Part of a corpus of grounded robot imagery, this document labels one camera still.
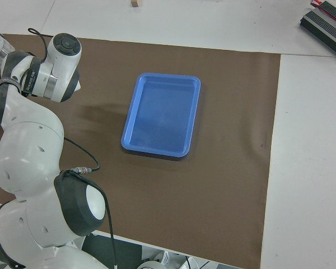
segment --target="red wire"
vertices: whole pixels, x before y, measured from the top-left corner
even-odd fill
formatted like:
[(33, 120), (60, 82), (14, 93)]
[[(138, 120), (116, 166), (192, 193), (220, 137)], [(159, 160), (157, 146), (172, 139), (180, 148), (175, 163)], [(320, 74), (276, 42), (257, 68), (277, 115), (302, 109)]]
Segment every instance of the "red wire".
[(334, 21), (336, 21), (336, 18), (334, 16), (332, 16), (329, 12), (325, 11), (322, 7), (320, 7), (320, 4), (322, 4), (322, 2), (317, 1), (317, 0), (312, 0), (310, 3), (313, 7), (318, 8), (319, 10), (321, 10), (323, 13), (325, 13), (327, 16), (329, 16), (330, 18), (332, 18)]

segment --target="dark gray circular cap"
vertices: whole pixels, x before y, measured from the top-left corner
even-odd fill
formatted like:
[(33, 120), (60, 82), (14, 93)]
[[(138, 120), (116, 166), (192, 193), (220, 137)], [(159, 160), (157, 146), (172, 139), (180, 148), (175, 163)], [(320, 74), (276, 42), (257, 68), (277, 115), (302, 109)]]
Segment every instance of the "dark gray circular cap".
[(81, 50), (80, 42), (73, 35), (58, 34), (54, 37), (55, 48), (64, 55), (74, 56)]

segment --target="ribbed metal device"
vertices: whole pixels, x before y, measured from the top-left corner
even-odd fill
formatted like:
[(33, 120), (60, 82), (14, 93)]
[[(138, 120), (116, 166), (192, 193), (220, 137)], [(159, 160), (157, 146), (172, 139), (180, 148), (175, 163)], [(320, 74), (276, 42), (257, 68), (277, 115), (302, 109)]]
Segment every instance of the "ribbed metal device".
[(334, 6), (325, 1), (319, 8), (307, 13), (300, 22), (300, 26), (336, 52), (336, 8)]

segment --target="cable connector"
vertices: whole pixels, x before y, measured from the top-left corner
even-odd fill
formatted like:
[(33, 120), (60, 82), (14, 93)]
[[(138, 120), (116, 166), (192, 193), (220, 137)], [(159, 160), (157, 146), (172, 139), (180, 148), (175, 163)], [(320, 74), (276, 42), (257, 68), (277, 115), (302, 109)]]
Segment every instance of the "cable connector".
[(87, 168), (87, 167), (76, 167), (76, 168), (72, 168), (71, 171), (74, 171), (77, 174), (88, 174), (90, 172), (92, 172), (92, 168)]

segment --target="white robotic arm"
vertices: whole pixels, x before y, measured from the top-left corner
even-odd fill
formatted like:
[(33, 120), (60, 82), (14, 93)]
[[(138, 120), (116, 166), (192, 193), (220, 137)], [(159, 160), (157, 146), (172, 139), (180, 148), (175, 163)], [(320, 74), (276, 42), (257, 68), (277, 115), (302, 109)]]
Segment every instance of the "white robotic arm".
[(16, 196), (0, 207), (0, 261), (11, 268), (106, 268), (71, 244), (101, 226), (104, 197), (76, 173), (60, 172), (62, 124), (26, 98), (70, 98), (80, 88), (80, 56), (69, 34), (52, 38), (44, 60), (0, 36), (0, 187)]

